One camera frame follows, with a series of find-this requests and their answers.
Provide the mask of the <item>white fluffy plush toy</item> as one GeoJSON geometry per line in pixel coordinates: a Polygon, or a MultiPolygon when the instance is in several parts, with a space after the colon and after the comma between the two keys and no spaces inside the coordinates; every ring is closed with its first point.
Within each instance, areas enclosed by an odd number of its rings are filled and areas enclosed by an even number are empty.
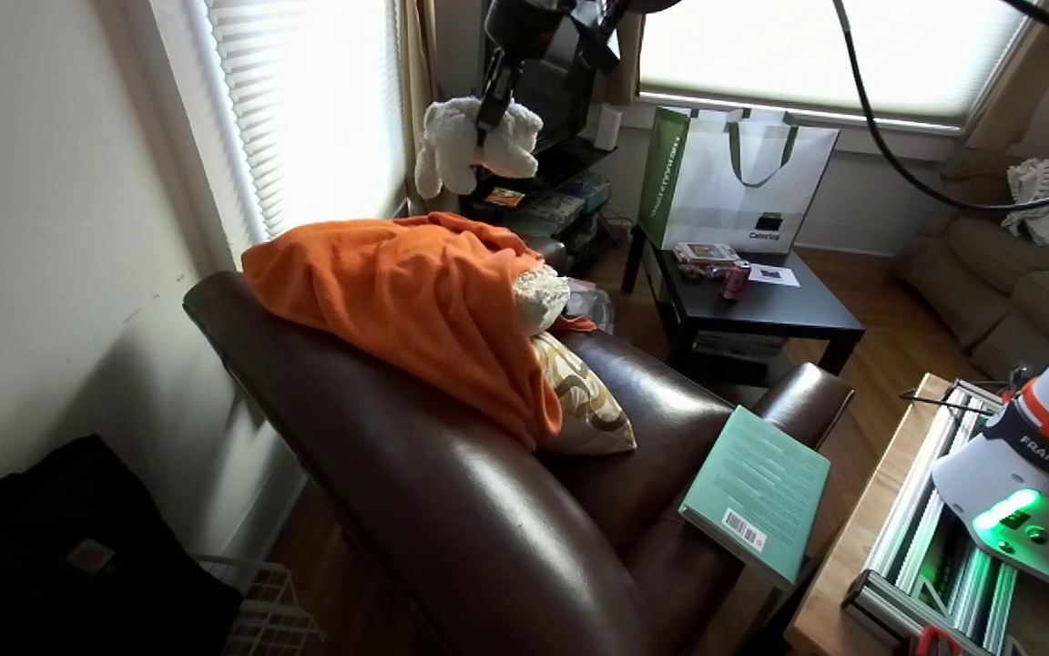
{"type": "Polygon", "coordinates": [[[501,178],[532,178],[539,171],[543,117],[520,103],[511,103],[504,122],[490,131],[476,129],[476,96],[430,103],[424,108],[416,188],[424,199],[442,192],[474,192],[476,171],[501,178]]]}

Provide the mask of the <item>orange fleece blanket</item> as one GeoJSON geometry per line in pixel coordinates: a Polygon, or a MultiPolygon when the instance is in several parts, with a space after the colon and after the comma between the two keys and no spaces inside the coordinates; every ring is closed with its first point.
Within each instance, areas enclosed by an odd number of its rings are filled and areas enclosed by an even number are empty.
{"type": "Polygon", "coordinates": [[[463,401],[525,447],[566,428],[513,297],[539,270],[518,235],[457,213],[309,221],[242,254],[263,311],[463,401]]]}

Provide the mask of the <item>yellow patterned cushion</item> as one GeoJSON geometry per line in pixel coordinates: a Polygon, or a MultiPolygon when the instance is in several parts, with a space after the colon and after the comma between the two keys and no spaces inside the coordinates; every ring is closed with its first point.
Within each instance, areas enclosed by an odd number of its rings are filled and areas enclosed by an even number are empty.
{"type": "Polygon", "coordinates": [[[566,424],[555,440],[562,456],[622,456],[637,447],[634,424],[600,377],[556,334],[532,338],[545,385],[556,395],[566,424]]]}

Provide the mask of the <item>colourful card box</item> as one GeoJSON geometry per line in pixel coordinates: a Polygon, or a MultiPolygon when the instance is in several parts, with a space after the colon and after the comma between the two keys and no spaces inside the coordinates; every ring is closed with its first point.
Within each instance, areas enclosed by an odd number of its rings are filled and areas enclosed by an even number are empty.
{"type": "Polygon", "coordinates": [[[709,272],[719,267],[739,263],[739,254],[728,243],[695,243],[695,239],[681,239],[673,247],[673,260],[681,270],[691,270],[691,272],[709,272]]]}

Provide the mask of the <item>black coffee table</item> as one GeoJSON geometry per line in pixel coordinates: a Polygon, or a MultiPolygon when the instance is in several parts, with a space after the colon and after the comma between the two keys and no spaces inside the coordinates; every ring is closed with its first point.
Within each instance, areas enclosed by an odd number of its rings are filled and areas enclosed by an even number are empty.
{"type": "Polygon", "coordinates": [[[819,338],[824,371],[843,371],[864,338],[855,312],[790,252],[790,286],[747,280],[737,298],[719,280],[688,280],[671,252],[660,252],[640,227],[629,229],[622,288],[651,276],[655,311],[667,331],[667,360],[695,383],[773,385],[790,371],[782,348],[819,338]]]}

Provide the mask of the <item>white paper sheet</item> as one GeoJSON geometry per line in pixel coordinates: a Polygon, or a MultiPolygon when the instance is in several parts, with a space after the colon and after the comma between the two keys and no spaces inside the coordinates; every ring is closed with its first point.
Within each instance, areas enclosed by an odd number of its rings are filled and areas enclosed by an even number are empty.
{"type": "Polygon", "coordinates": [[[773,286],[773,288],[800,288],[797,272],[790,267],[752,267],[752,286],[773,286]]]}

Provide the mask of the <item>white shopping bag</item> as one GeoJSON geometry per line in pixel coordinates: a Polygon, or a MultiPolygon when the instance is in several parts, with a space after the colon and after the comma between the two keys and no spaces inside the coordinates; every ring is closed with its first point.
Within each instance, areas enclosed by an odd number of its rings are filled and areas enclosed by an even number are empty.
{"type": "Polygon", "coordinates": [[[834,129],[804,129],[775,108],[660,108],[637,227],[662,252],[724,243],[787,260],[834,145],[834,129]]]}

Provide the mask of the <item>green hardcover book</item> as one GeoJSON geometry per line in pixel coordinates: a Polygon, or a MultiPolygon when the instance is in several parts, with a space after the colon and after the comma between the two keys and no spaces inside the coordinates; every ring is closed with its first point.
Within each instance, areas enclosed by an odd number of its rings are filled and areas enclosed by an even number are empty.
{"type": "Polygon", "coordinates": [[[737,410],[679,515],[708,541],[793,586],[830,480],[830,458],[752,410],[737,410]]]}

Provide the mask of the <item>beige curtain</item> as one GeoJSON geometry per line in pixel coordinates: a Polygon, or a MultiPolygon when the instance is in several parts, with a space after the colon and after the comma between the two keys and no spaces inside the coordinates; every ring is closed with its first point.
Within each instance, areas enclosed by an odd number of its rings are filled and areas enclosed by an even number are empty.
{"type": "Polygon", "coordinates": [[[403,137],[409,156],[420,156],[424,113],[435,103],[435,9],[430,0],[392,0],[399,3],[399,72],[403,103],[403,137]]]}

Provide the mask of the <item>white window blind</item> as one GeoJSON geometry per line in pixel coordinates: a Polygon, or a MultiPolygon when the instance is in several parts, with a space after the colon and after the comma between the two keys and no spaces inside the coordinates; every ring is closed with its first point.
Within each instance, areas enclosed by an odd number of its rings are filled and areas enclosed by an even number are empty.
{"type": "Polygon", "coordinates": [[[399,0],[150,0],[150,20],[230,254],[399,213],[399,0]]]}

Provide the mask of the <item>wooden side table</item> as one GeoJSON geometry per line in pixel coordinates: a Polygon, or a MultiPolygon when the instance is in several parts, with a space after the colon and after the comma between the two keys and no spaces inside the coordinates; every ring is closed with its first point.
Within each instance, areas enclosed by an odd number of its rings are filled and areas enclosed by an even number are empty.
{"type": "Polygon", "coordinates": [[[1049,480],[978,473],[1007,410],[925,377],[787,643],[793,656],[1049,656],[1049,480]]]}

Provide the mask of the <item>beige sofa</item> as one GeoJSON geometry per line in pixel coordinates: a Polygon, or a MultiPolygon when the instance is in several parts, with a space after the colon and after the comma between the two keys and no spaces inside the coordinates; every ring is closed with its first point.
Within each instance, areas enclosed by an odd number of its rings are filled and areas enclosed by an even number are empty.
{"type": "Polygon", "coordinates": [[[895,276],[950,328],[964,357],[991,378],[1049,366],[1049,156],[964,168],[947,192],[974,199],[918,237],[895,276]]]}

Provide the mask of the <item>black bag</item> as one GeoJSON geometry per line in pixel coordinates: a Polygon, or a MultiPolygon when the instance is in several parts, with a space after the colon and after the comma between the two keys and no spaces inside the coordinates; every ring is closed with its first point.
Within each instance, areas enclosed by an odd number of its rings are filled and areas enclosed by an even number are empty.
{"type": "Polygon", "coordinates": [[[0,476],[0,656],[218,656],[236,609],[104,437],[0,476]]]}

